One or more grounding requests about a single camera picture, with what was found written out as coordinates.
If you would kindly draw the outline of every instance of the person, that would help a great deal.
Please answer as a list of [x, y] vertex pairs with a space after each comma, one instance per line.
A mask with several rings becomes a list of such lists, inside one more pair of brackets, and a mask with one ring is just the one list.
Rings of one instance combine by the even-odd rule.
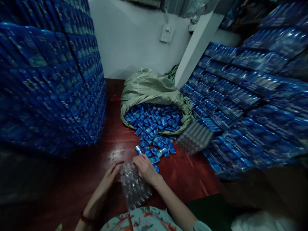
[[[75, 231], [93, 231], [94, 227], [91, 225], [91, 221], [97, 219], [100, 214], [108, 190], [119, 173], [121, 163], [123, 161], [115, 162], [107, 170], [81, 214], [81, 219]], [[206, 224], [198, 221], [187, 206], [174, 194], [163, 177], [155, 171], [146, 155], [134, 157], [133, 163], [137, 166], [140, 177], [145, 179], [160, 194], [173, 219], [165, 210], [155, 207], [137, 208], [129, 213], [112, 218], [102, 227], [102, 231], [211, 231]]]

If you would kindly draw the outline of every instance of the stack of blue packages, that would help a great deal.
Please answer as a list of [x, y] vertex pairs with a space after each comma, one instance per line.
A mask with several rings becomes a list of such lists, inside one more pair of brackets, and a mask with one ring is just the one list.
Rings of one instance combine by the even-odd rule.
[[194, 91], [195, 89], [189, 85], [188, 83], [184, 84], [184, 86], [181, 87], [181, 93], [187, 97], [190, 96], [190, 94]]
[[199, 79], [192, 75], [187, 82], [194, 88], [199, 83]]
[[210, 43], [183, 87], [194, 116], [223, 131], [203, 152], [219, 178], [295, 164], [307, 153], [307, 9], [304, 1], [280, 5], [242, 47]]
[[208, 56], [208, 57], [212, 57], [212, 55], [215, 54], [215, 52], [217, 51], [217, 49], [222, 46], [221, 44], [218, 43], [212, 43], [210, 42], [208, 47], [206, 48], [206, 50], [204, 51], [204, 55]]
[[95, 144], [107, 98], [88, 2], [1, 2], [0, 10], [1, 141], [63, 158]]
[[238, 54], [239, 48], [220, 46], [212, 55], [211, 60], [216, 60], [223, 63], [230, 63]]
[[209, 116], [199, 106], [195, 106], [192, 111], [193, 111], [192, 115], [195, 117], [196, 120], [201, 118], [206, 118]]
[[161, 136], [159, 132], [180, 129], [182, 112], [175, 105], [141, 103], [131, 107], [124, 117], [136, 129], [135, 134], [140, 136], [140, 145], [135, 147], [137, 154], [147, 155], [158, 172], [159, 167], [155, 163], [160, 162], [163, 155], [170, 157], [170, 154], [175, 154], [173, 140], [176, 139], [174, 136]]

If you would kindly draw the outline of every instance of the person's right hand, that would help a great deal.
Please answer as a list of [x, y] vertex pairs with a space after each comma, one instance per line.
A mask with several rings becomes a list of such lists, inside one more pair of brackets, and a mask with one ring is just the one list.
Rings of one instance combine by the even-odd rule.
[[139, 175], [149, 184], [154, 186], [161, 177], [161, 175], [155, 171], [149, 158], [146, 155], [139, 155], [133, 158], [133, 162], [138, 168]]

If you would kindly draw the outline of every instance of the clear plastic blister tray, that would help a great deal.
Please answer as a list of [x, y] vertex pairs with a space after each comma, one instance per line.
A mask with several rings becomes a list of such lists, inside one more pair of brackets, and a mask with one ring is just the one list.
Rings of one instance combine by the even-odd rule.
[[138, 170], [132, 161], [121, 166], [121, 183], [126, 206], [132, 211], [142, 205], [151, 195], [150, 186], [138, 175]]

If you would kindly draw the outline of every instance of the red bracelet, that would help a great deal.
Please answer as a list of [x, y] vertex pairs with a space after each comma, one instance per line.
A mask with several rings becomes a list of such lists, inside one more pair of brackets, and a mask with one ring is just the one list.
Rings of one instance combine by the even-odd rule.
[[80, 214], [80, 220], [82, 220], [84, 223], [86, 224], [92, 224], [93, 223], [93, 220], [89, 219], [89, 218], [86, 218], [84, 215], [83, 215], [83, 211], [81, 212]]

